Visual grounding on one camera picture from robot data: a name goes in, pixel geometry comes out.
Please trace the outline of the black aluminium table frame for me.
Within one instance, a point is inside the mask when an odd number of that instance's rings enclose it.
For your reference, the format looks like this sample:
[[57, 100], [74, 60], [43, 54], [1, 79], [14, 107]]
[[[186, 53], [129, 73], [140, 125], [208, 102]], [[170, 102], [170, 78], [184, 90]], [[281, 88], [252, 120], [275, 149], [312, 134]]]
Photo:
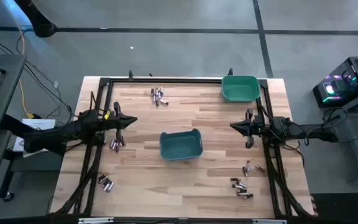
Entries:
[[[159, 101], [156, 107], [150, 90], [158, 88], [160, 93], [160, 87], [161, 100], [169, 104]], [[137, 121], [124, 130], [123, 149], [102, 150], [99, 173], [108, 174], [114, 186], [110, 192], [96, 187], [92, 216], [113, 217], [116, 222], [134, 217], [141, 223], [156, 218], [176, 224], [190, 224], [197, 218], [227, 223], [275, 216], [268, 175], [257, 170], [248, 177], [242, 173], [247, 161], [266, 165], [262, 140], [255, 138], [254, 146], [247, 149], [245, 137], [230, 127], [256, 104], [226, 103], [220, 78], [118, 79], [112, 100]], [[183, 161], [162, 159], [160, 134], [191, 129], [201, 133], [202, 155]], [[241, 179], [254, 196], [237, 196], [238, 189], [232, 187], [237, 182], [231, 177]]]

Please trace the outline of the green plastic bin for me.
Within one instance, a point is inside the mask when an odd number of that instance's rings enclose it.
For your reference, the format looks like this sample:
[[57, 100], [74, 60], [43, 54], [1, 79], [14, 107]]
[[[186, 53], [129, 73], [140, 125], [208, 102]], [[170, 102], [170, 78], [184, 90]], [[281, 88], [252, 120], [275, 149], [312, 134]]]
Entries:
[[260, 97], [259, 81], [253, 76], [225, 76], [221, 91], [226, 102], [250, 103]]

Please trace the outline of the black hazard-striped mat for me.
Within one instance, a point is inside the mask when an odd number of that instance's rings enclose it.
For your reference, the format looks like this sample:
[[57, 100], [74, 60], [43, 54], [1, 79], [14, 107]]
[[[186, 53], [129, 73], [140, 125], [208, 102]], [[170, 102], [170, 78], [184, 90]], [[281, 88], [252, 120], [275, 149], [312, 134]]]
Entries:
[[358, 224], [358, 193], [311, 194], [311, 202], [319, 218]]

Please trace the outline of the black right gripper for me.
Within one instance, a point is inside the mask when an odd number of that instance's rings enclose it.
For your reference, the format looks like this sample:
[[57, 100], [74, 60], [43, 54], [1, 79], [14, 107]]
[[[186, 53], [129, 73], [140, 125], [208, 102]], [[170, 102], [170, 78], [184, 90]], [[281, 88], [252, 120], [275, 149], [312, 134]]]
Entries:
[[245, 120], [230, 124], [230, 127], [233, 128], [234, 130], [236, 130], [237, 132], [239, 132], [242, 136], [247, 136], [247, 142], [246, 142], [247, 149], [250, 149], [254, 145], [253, 135], [260, 136], [260, 133], [256, 133], [254, 131], [253, 120], [256, 116], [262, 116], [264, 118], [264, 116], [262, 114], [254, 115], [253, 109], [248, 109], [246, 112]]

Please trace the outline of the white paper sheet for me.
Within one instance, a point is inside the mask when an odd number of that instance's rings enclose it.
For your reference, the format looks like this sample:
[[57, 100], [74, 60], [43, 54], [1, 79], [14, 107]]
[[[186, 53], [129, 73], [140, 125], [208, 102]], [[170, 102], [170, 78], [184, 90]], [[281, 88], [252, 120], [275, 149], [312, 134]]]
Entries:
[[[23, 119], [23, 124], [26, 124], [32, 128], [37, 130], [51, 129], [55, 127], [56, 120], [55, 119]], [[29, 153], [24, 150], [24, 139], [20, 137], [16, 137], [16, 141], [13, 147], [14, 152], [23, 153], [23, 157], [33, 156], [34, 154], [38, 154], [41, 152], [47, 152], [47, 149], [42, 149], [41, 151]]]

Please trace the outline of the black support beam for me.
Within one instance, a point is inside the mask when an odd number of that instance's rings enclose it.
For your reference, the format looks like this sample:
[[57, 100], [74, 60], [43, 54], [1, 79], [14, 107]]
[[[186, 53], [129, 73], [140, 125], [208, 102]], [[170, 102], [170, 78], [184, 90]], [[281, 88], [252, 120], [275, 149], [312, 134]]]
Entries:
[[20, 138], [24, 137], [24, 133], [29, 130], [29, 126], [22, 123], [18, 119], [5, 114], [0, 123], [0, 130], [10, 131], [13, 135], [18, 136]]

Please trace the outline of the silver metal bracket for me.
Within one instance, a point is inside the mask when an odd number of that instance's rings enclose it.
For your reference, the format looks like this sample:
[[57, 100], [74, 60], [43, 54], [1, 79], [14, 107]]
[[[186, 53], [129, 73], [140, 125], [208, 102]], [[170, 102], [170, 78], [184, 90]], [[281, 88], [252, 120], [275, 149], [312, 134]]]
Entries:
[[276, 219], [252, 219], [252, 224], [287, 224], [287, 221]]
[[79, 218], [78, 224], [107, 224], [114, 223], [113, 217]]

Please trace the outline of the black table leg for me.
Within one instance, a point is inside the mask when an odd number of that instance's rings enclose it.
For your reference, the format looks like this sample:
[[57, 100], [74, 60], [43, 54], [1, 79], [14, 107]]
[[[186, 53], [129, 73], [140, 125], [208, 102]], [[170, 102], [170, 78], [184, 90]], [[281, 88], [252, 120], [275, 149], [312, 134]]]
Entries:
[[9, 186], [11, 184], [14, 172], [11, 170], [14, 160], [16, 158], [16, 153], [10, 150], [6, 150], [4, 153], [4, 159], [9, 161], [8, 167], [6, 169], [4, 178], [2, 180], [1, 188], [0, 188], [0, 198], [3, 199], [6, 194], [9, 192]]

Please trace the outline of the dark teal plastic bin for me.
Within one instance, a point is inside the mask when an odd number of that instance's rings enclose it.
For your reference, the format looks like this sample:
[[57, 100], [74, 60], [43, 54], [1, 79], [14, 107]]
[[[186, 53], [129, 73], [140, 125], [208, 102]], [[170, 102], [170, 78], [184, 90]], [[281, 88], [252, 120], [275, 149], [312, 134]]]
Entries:
[[163, 132], [159, 139], [160, 155], [166, 161], [194, 159], [202, 155], [203, 143], [198, 129], [178, 133]]

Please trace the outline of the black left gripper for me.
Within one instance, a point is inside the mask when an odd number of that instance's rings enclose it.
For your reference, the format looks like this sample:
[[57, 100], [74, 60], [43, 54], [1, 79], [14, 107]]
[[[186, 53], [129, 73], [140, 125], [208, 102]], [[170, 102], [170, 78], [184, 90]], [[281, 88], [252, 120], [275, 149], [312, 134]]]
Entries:
[[[132, 123], [135, 123], [137, 121], [137, 117], [122, 114], [121, 106], [117, 101], [113, 103], [113, 109], [114, 109], [113, 111], [116, 114], [116, 120], [117, 120], [116, 125], [114, 125], [114, 129], [116, 130], [116, 137], [114, 139], [116, 141], [119, 141], [119, 143], [120, 143], [119, 147], [121, 147], [121, 146], [125, 145], [124, 138], [121, 133], [122, 125], [129, 126]], [[111, 110], [110, 109], [105, 110], [103, 115], [105, 115], [106, 112], [108, 112], [108, 111], [111, 111]]]

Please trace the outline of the black stand foot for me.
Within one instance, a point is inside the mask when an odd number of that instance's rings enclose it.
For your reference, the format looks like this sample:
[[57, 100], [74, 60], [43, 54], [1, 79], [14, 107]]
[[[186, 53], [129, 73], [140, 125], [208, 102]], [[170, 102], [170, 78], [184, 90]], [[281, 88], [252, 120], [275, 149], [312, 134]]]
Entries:
[[27, 16], [32, 24], [37, 37], [46, 38], [54, 35], [57, 31], [56, 25], [47, 19], [33, 3], [32, 0], [14, 0], [21, 11]]

